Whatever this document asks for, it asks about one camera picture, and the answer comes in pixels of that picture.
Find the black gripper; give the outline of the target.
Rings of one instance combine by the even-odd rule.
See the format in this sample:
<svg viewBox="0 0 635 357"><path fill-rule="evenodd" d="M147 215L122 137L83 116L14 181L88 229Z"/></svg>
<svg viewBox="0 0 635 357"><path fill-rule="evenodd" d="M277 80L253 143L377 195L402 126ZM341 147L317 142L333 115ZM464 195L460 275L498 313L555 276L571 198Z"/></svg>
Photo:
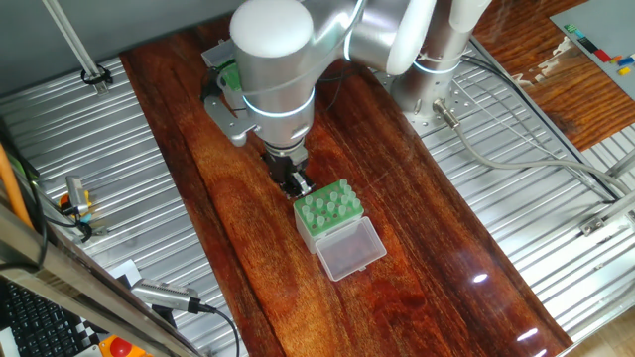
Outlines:
<svg viewBox="0 0 635 357"><path fill-rule="evenodd" d="M263 160L272 180L287 199L312 193L315 184L306 176L309 153L304 146L288 148L267 146Z"/></svg>

